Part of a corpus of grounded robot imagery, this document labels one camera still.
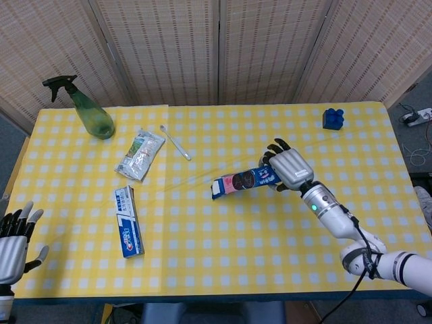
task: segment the toothpaste box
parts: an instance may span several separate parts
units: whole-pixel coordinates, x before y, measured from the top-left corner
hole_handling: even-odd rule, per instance
[[[131,186],[119,188],[114,191],[114,197],[123,257],[144,254],[140,226],[136,218],[134,189]]]

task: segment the robot finger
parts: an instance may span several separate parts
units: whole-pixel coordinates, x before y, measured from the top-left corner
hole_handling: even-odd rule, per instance
[[[9,213],[2,219],[2,224],[0,227],[0,238],[6,236],[7,226],[9,225],[11,218],[12,214]]]
[[[0,219],[4,218],[6,215],[6,209],[9,205],[9,195],[4,194],[3,197],[0,198]]]
[[[276,156],[275,153],[272,153],[272,152],[267,151],[266,153],[264,153],[264,156],[263,156],[263,163],[264,163],[264,164],[270,164],[269,160],[270,160],[272,157],[274,157],[274,156]]]
[[[15,213],[13,213],[12,218],[9,221],[9,224],[7,225],[5,236],[12,236],[15,233],[18,217],[21,215],[21,212],[22,209],[18,209]]]
[[[284,150],[284,151],[288,151],[291,149],[290,145],[288,145],[287,142],[285,142],[283,139],[281,138],[275,138],[275,142],[278,143],[280,145],[280,147]]]
[[[24,229],[24,233],[21,235],[24,235],[27,237],[27,242],[30,241],[30,238],[32,237],[34,226],[36,225],[37,221],[42,217],[43,209],[38,209],[34,212],[32,217],[29,218],[27,225]]]
[[[18,222],[15,226],[15,231],[13,235],[19,236],[24,233],[24,230],[26,229],[27,218],[32,208],[33,208],[33,202],[32,201],[27,202],[26,206],[22,209],[20,217],[18,218]]]
[[[282,149],[280,147],[278,147],[276,144],[270,144],[267,148],[269,150],[275,151],[276,154],[279,154],[279,153],[283,152]]]
[[[262,156],[262,157],[259,158],[259,161],[258,161],[258,166],[259,166],[259,167],[264,166],[263,158],[264,158],[264,156]]]
[[[24,266],[24,273],[27,273],[30,270],[40,266],[43,263],[43,261],[45,261],[45,259],[47,258],[48,251],[49,251],[49,247],[45,245],[42,248],[42,250],[40,250],[40,253],[37,258],[35,258],[33,261],[26,263],[26,265]]]
[[[288,190],[287,186],[285,186],[285,184],[280,184],[276,187],[276,190],[278,192],[284,191],[284,190]]]

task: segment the woven room divider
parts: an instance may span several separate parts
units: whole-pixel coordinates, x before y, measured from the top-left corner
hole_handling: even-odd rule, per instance
[[[430,0],[3,0],[0,113],[31,133],[73,107],[42,86],[60,74],[105,107],[389,107],[432,65],[431,17]]]
[[[42,85],[60,74],[77,74],[76,86],[102,106],[128,104],[79,1],[0,1],[0,49],[0,110],[27,132],[40,109],[73,107],[65,91],[51,103]]]
[[[431,0],[340,0],[296,102],[381,101],[387,108],[432,65]]]

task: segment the toothbrush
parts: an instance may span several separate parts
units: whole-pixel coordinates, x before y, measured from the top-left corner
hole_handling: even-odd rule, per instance
[[[185,159],[190,161],[192,158],[190,157],[189,153],[186,152],[186,150],[182,147],[182,145],[180,145],[180,143],[175,138],[172,138],[171,135],[168,134],[167,128],[164,125],[160,125],[159,128],[173,142],[174,146],[185,157]]]

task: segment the green spray bottle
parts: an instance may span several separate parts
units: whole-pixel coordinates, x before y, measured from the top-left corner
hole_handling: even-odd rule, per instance
[[[53,95],[51,102],[54,102],[59,89],[64,86],[65,90],[74,101],[76,112],[87,132],[101,140],[106,140],[114,134],[114,123],[110,115],[103,110],[93,100],[88,98],[84,93],[72,83],[77,76],[58,76],[42,82],[48,86]]]

